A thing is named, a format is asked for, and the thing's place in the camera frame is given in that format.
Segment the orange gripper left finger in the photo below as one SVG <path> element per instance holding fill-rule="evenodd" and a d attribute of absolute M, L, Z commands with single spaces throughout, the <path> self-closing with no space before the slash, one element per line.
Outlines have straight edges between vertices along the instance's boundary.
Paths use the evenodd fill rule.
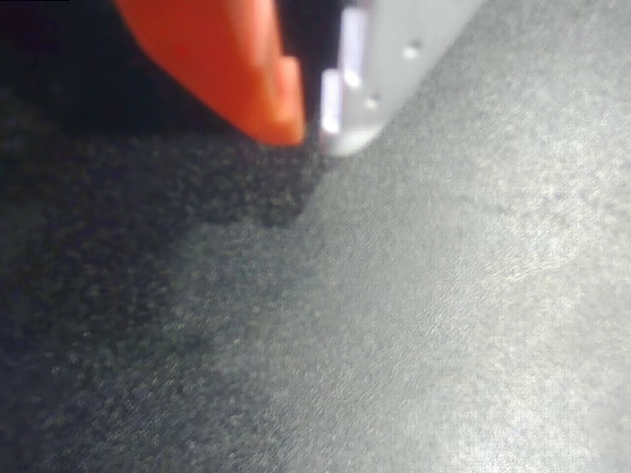
<path fill-rule="evenodd" d="M 147 56 L 250 138 L 294 146 L 306 135 L 299 61 L 283 51 L 269 0 L 115 4 Z"/>

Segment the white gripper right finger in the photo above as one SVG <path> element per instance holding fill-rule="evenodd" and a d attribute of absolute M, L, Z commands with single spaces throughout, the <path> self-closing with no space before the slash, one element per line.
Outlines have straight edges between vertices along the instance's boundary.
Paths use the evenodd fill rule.
<path fill-rule="evenodd" d="M 321 75 L 321 151 L 348 157 L 374 141 L 482 5 L 378 0 L 344 6 L 336 66 Z"/>

